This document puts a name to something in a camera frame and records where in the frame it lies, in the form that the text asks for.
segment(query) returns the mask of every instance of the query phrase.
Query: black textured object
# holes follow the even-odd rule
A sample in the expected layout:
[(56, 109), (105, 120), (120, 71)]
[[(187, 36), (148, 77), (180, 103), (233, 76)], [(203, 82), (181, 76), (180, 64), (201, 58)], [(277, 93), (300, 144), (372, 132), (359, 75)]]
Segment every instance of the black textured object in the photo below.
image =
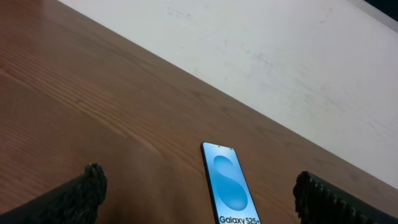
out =
[(0, 215), (1, 224), (92, 224), (106, 195), (106, 176), (99, 164), (86, 166), (85, 174), (20, 207)]
[(301, 224), (398, 223), (398, 220), (304, 171), (293, 188)]

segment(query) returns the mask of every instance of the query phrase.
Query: wood grain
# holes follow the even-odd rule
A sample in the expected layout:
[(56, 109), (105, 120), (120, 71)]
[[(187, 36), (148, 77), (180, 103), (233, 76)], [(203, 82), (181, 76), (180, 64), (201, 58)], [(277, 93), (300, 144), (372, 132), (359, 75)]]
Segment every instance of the wood grain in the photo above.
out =
[(0, 127), (0, 213), (99, 162), (98, 223), (212, 223), (209, 141), (235, 147), (264, 223), (299, 223), (302, 170), (398, 216), (396, 189), (54, 0), (0, 2)]

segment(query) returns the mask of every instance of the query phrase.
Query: blue phone screen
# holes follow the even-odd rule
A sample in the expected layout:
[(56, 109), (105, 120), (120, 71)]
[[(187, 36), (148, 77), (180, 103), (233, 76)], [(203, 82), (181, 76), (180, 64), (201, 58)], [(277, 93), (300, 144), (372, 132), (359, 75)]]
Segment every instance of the blue phone screen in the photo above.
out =
[(203, 143), (219, 223), (260, 224), (235, 150)]

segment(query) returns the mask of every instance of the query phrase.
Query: brown wooden surface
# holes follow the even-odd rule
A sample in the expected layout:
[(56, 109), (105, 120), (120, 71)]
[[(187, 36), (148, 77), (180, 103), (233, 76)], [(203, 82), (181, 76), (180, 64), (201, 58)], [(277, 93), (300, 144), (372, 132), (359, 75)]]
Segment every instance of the brown wooden surface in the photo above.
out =
[(63, 4), (0, 1), (0, 213), (99, 162), (98, 223), (213, 223), (202, 141), (236, 148), (263, 223), (299, 223), (302, 170), (398, 216), (396, 189)]

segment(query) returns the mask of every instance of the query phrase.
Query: white surface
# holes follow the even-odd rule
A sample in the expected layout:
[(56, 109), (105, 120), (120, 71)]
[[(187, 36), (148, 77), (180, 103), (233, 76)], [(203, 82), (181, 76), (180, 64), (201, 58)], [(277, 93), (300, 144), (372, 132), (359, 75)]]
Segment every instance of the white surface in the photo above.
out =
[(345, 0), (61, 0), (398, 188), (398, 34)]

